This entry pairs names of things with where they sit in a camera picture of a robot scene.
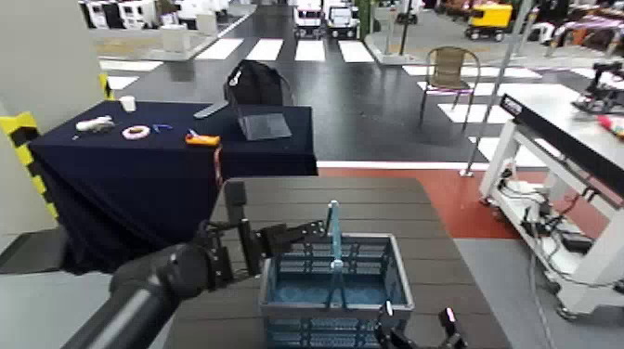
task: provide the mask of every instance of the black backpack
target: black backpack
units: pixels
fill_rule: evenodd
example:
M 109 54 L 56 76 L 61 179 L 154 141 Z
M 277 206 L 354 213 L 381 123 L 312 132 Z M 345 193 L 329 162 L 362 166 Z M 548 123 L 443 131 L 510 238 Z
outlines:
M 266 64 L 255 60 L 242 60 L 223 85 L 225 98 L 237 104 L 283 106 L 282 82 L 288 82 Z

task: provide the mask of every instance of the laptop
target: laptop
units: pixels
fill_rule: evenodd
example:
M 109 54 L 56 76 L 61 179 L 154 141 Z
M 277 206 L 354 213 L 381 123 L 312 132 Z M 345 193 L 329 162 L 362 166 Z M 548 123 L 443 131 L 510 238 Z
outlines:
M 236 101 L 234 94 L 229 94 L 230 105 L 238 119 L 239 126 L 247 140 L 285 138 L 293 135 L 284 115 L 280 112 L 247 115 Z

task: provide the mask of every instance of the white stripe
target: white stripe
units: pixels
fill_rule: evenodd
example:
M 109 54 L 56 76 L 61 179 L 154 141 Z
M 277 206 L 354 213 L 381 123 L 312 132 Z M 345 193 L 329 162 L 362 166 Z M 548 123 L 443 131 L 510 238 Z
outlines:
M 463 170 L 466 162 L 317 162 L 318 168 L 360 168 L 374 170 Z M 487 163 L 476 162 L 473 170 L 485 171 Z
M 590 78 L 590 79 L 593 79 L 593 77 L 596 74 L 595 70 L 589 69 L 589 68 L 577 68 L 577 69 L 571 69 L 570 71 L 578 75 L 582 75 L 586 78 Z M 603 72 L 603 75 L 600 77 L 600 82 L 603 84 L 608 84 L 615 88 L 620 88 L 620 89 L 624 88 L 624 81 L 622 80 L 622 78 L 614 75 L 613 73 L 609 71 Z
M 299 40 L 294 60 L 325 61 L 325 46 L 321 40 Z
M 246 14 L 241 19 L 235 21 L 232 25 L 227 27 L 224 31 L 220 32 L 216 37 L 217 38 L 222 38 L 223 35 L 227 34 L 229 31 L 231 31 L 232 29 L 236 28 L 239 24 L 241 24 L 244 20 L 246 20 L 251 15 L 252 15 L 251 13 Z
M 427 67 L 426 66 L 403 66 L 403 70 L 411 75 L 426 75 Z M 482 77 L 497 77 L 499 76 L 499 68 L 495 67 L 481 67 L 481 76 Z M 433 73 L 434 68 L 429 68 L 429 74 Z M 478 73 L 478 69 L 476 67 L 463 67 L 461 68 L 461 76 L 462 77 L 473 77 Z M 541 75 L 531 71 L 527 68 L 507 68 L 505 70 L 505 76 L 509 78 L 533 78 L 539 79 Z
M 260 39 L 249 53 L 247 59 L 250 60 L 275 60 L 284 43 L 282 39 Z
M 471 142 L 476 141 L 476 137 L 468 137 Z M 547 151 L 549 151 L 553 156 L 557 157 L 561 153 L 555 147 L 553 147 L 550 143 L 546 142 L 543 139 L 536 139 L 536 143 L 544 147 Z M 499 145 L 499 138 L 497 137 L 483 137 L 481 138 L 481 142 L 479 143 L 479 151 L 486 157 L 488 161 L 492 161 L 494 157 L 494 152 L 496 151 L 496 147 Z M 537 156 L 535 156 L 532 152 L 528 151 L 527 148 L 521 146 L 518 152 L 515 155 L 515 163 L 520 167 L 544 167 L 546 166 L 544 162 L 542 162 Z
M 360 41 L 339 41 L 340 52 L 347 63 L 374 62 L 369 50 Z
M 195 59 L 225 59 L 241 45 L 242 39 L 220 39 Z
M 466 117 L 466 111 L 468 110 L 467 104 L 458 104 L 455 106 L 455 109 L 453 109 L 452 103 L 438 104 L 437 106 L 442 109 L 454 123 L 463 123 Z M 470 108 L 470 115 L 468 115 L 468 123 L 481 123 L 483 117 L 486 115 L 487 109 L 488 106 L 485 104 L 473 104 Z M 487 123 L 507 123 L 507 121 L 511 119 L 512 115 L 503 108 L 500 106 L 492 106 L 492 111 L 489 113 Z
M 103 71 L 153 71 L 163 64 L 159 60 L 106 60 L 99 62 Z
M 138 76 L 109 76 L 109 86 L 113 90 L 122 90 L 138 80 Z
M 424 90 L 426 82 L 418 82 L 418 86 Z M 490 96 L 494 90 L 494 83 L 479 83 L 474 91 L 475 96 Z M 450 93 L 440 93 L 445 95 L 454 95 Z M 562 84 L 501 84 L 499 88 L 499 96 L 509 94 L 513 97 L 528 96 L 533 99 L 542 99 L 544 102 L 549 98 L 564 98 L 574 100 L 579 93 L 563 86 Z

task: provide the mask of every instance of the table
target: table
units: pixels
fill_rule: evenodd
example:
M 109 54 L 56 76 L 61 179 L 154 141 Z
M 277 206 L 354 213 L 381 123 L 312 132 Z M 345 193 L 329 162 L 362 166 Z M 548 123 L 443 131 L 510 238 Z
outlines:
M 556 272 L 568 273 L 570 278 L 590 284 L 618 280 L 624 274 L 621 268 L 624 264 L 624 239 L 621 237 L 624 224 L 621 205 L 621 198 L 624 198 L 624 144 L 602 128 L 592 116 L 572 106 L 570 103 L 578 97 L 572 95 L 557 98 L 530 93 L 516 97 L 505 95 L 500 105 L 514 116 L 514 120 L 503 127 L 499 145 L 479 188 L 484 198 L 492 198 L 499 204 L 528 246 L 535 250 L 546 268 L 546 276 L 561 286 L 557 293 L 561 302 L 558 312 L 567 319 L 575 318 L 576 314 L 589 314 L 599 305 L 624 306 L 624 294 L 617 293 L 611 287 L 581 285 Z M 535 141 L 536 138 L 549 142 L 563 157 L 552 155 Z M 555 200 L 556 196 L 563 197 L 562 189 L 571 187 L 610 219 L 601 237 L 586 255 L 569 252 L 566 248 L 556 251 L 560 243 L 556 236 L 540 238 L 542 247 L 536 247 L 536 241 L 521 226 L 526 207 L 532 207 L 533 203 L 501 194 L 498 189 L 500 173 L 520 145 L 540 158 L 550 172 L 543 185 L 510 181 L 510 186 L 523 192 L 533 191 L 536 187 L 549 187 L 551 200 L 553 196 Z M 620 202 L 601 193 L 588 175 L 617 194 Z M 580 231 L 573 223 L 569 223 L 567 229 Z
M 206 104 L 137 102 L 126 113 L 105 101 L 39 137 L 30 145 L 60 222 L 69 233 L 79 270 L 114 270 L 140 254 L 188 240 L 210 216 L 218 194 L 215 149 L 184 142 L 189 128 L 220 135 L 221 175 L 316 175 L 309 107 L 245 106 L 245 112 L 282 112 L 292 137 L 248 142 L 230 109 L 203 120 Z M 110 115 L 117 126 L 105 135 L 76 140 L 75 124 Z M 121 136 L 135 124 L 166 123 L 144 139 Z
M 415 310 L 406 333 L 423 348 L 444 332 L 437 312 L 452 306 L 471 349 L 511 348 L 457 247 L 442 227 L 421 184 L 408 178 L 281 177 L 244 179 L 252 228 L 324 219 L 327 203 L 341 203 L 345 232 L 392 233 L 401 250 Z M 212 219 L 227 218 L 223 196 Z M 233 268 L 244 266 L 236 231 L 223 238 Z M 264 349 L 258 306 L 260 278 L 205 292 L 181 304 L 165 348 Z

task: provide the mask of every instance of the white cup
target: white cup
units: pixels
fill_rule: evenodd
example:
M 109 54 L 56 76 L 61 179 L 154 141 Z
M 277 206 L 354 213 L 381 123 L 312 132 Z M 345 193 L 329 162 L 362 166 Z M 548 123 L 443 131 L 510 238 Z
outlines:
M 127 112 L 137 110 L 137 103 L 135 102 L 134 96 L 123 96 L 119 98 L 119 101 L 122 102 L 123 110 Z

